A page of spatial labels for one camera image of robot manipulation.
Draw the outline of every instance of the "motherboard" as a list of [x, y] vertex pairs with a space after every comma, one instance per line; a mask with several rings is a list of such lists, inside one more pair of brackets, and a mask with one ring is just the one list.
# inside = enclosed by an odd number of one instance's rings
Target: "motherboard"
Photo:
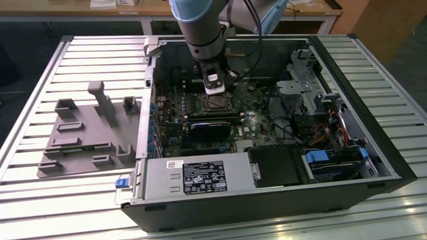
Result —
[[195, 89], [198, 81], [167, 94], [159, 90], [163, 157], [238, 153], [281, 142], [267, 117], [267, 87], [245, 80], [233, 90], [207, 95], [203, 87]]

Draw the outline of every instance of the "aluminum extrusion table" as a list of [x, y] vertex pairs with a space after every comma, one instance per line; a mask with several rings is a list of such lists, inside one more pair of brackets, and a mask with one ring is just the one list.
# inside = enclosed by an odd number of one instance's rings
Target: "aluminum extrusion table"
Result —
[[57, 100], [74, 98], [78, 105], [94, 104], [86, 92], [91, 80], [105, 81], [113, 101], [141, 97], [145, 38], [77, 36], [61, 42], [0, 150], [2, 239], [385, 240], [426, 236], [427, 115], [361, 41], [346, 35], [321, 35], [320, 39], [418, 175], [398, 191], [344, 211], [146, 233], [115, 203], [115, 181], [133, 168], [39, 179]]

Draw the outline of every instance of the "warning label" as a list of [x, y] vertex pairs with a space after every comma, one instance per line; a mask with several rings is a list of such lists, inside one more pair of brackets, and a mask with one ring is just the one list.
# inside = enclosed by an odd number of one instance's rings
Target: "warning label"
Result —
[[187, 163], [182, 167], [187, 195], [227, 191], [223, 161]]

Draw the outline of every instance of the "white sticker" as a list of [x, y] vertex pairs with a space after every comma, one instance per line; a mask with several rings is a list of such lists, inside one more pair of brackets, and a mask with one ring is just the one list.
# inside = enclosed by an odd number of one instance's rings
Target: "white sticker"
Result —
[[137, 14], [139, 14], [139, 12], [138, 11], [121, 11], [119, 14], [137, 15]]
[[182, 169], [183, 168], [185, 161], [178, 160], [178, 161], [167, 161], [166, 162], [166, 168], [167, 169]]
[[219, 75], [218, 74], [213, 74], [213, 75], [209, 75], [207, 76], [207, 80], [210, 81], [210, 82], [214, 82], [214, 81], [217, 81], [219, 79]]

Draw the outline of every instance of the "metal bracket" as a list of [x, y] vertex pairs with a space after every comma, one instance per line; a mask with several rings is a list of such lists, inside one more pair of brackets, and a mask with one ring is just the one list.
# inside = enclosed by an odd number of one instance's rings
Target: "metal bracket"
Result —
[[162, 47], [159, 37], [158, 36], [150, 36], [145, 40], [145, 53], [146, 57], [153, 57], [155, 54], [161, 52], [161, 47]]

